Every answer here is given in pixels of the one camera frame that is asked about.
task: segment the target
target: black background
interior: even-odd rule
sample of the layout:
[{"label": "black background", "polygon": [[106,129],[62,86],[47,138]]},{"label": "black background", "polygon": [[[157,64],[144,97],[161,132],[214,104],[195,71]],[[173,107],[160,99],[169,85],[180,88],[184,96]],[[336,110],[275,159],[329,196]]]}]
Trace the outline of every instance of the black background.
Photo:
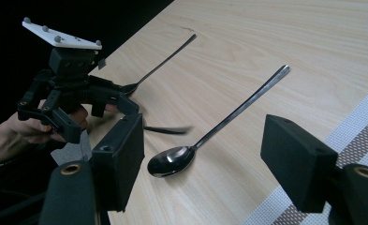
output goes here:
[{"label": "black background", "polygon": [[90,41],[105,58],[173,0],[0,1],[0,123],[16,112],[37,73],[49,68],[52,46],[22,26],[24,17]]}]

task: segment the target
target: wooden table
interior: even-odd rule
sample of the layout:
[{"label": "wooden table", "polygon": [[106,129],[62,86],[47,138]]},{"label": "wooden table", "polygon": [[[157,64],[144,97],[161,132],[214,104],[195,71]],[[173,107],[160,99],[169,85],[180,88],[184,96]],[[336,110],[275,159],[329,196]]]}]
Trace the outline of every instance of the wooden table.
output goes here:
[{"label": "wooden table", "polygon": [[[149,126],[194,128],[144,131],[145,159],[112,224],[241,224],[278,186],[259,155],[266,114],[323,141],[368,94],[368,1],[176,0],[91,74],[136,83],[193,34],[131,99]],[[288,75],[202,145],[187,170],[148,174],[150,158],[196,143],[285,64]],[[121,116],[89,118],[92,147]]]}]

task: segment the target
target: spoon bowl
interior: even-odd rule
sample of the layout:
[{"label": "spoon bowl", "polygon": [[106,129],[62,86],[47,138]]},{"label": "spoon bowl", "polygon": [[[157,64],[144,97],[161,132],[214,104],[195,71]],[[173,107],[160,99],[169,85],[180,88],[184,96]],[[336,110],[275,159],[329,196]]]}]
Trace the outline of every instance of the spoon bowl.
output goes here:
[{"label": "spoon bowl", "polygon": [[207,142],[216,132],[223,128],[226,124],[232,121],[241,112],[247,109],[252,103],[254,103],[258,98],[265,94],[269,89],[271,89],[275,84],[282,80],[289,72],[289,66],[284,65],[280,67],[271,78],[266,81],[259,89],[242,105],[240,105],[236,110],[234,110],[228,117],[221,121],[217,126],[210,130],[206,135],[204,135],[197,143],[193,146],[181,146],[174,147],[164,152],[161,152],[151,158],[148,163],[148,172],[155,177],[162,178],[166,176],[173,175],[177,172],[182,171],[188,167],[196,154],[196,151],[201,147],[202,144]]}]

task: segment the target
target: gray stripe on placemat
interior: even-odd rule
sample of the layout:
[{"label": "gray stripe on placemat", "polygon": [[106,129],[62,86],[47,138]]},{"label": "gray stripe on placemat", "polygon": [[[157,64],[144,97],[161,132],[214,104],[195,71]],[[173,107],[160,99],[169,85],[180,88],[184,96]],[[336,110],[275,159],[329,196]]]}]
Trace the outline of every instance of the gray stripe on placemat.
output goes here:
[{"label": "gray stripe on placemat", "polygon": [[[368,153],[368,125],[345,147],[339,154],[337,166],[356,163]],[[300,224],[308,214],[297,210],[292,204],[282,213],[273,224]]]}]

